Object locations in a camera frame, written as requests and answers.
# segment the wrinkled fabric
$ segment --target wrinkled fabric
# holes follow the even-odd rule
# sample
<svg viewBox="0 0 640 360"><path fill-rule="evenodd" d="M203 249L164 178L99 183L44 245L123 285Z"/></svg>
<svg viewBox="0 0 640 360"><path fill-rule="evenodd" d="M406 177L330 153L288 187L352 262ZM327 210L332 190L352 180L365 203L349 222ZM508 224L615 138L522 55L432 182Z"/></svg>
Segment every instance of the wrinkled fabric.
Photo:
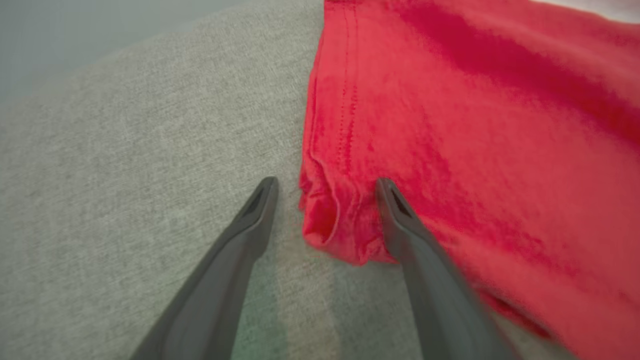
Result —
<svg viewBox="0 0 640 360"><path fill-rule="evenodd" d="M524 0L327 1L309 245L393 262L389 177L494 309L583 359L640 334L640 26Z"/></svg>

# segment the red fabric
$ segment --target red fabric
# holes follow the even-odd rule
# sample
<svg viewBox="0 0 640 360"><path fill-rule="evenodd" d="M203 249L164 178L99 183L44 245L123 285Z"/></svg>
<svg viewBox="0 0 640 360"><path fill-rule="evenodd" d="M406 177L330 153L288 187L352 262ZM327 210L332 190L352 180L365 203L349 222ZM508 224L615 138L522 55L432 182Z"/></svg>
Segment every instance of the red fabric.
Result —
<svg viewBox="0 0 640 360"><path fill-rule="evenodd" d="M583 359L640 351L640 26L525 0L327 1L308 243L392 261L393 179L496 310Z"/></svg>

